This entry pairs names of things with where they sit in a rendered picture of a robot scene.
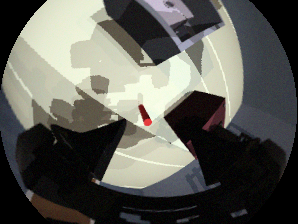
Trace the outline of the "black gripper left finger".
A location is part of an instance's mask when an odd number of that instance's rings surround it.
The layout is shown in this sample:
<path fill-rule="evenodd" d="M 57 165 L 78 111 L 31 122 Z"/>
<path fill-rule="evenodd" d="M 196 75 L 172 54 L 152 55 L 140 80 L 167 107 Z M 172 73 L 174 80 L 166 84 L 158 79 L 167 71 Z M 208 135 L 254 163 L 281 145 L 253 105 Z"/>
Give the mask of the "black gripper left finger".
<path fill-rule="evenodd" d="M 94 176 L 93 179 L 101 181 L 116 152 L 117 144 L 120 144 L 125 133 L 125 127 L 126 119 L 121 119 L 84 133 L 74 132 L 72 129 L 69 131 L 55 124 L 51 124 L 51 131 L 57 141 L 76 153 L 81 163 Z"/>

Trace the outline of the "dark red peg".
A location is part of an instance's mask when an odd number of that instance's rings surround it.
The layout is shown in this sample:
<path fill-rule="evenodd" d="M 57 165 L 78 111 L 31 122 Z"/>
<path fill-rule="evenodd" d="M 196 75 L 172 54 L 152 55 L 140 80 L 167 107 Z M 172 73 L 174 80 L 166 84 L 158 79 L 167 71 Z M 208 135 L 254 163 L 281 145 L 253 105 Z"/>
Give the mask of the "dark red peg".
<path fill-rule="evenodd" d="M 145 125 L 152 124 L 152 120 L 149 119 L 148 113 L 146 113 L 145 108 L 142 105 L 138 105 L 138 111 L 140 111 L 141 119 L 144 121 Z"/>

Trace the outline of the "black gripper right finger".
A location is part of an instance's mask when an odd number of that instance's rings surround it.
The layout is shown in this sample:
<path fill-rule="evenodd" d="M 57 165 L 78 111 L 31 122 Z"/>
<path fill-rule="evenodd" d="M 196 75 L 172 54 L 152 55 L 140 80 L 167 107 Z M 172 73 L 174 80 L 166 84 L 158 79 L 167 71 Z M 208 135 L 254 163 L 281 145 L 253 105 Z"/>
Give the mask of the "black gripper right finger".
<path fill-rule="evenodd" d="M 220 183 L 218 179 L 237 164 L 241 156 L 245 155 L 245 151 L 257 148 L 258 143 L 261 143 L 261 139 L 257 137 L 231 143 L 192 123 L 188 125 L 188 133 L 200 161 L 206 186 Z"/>

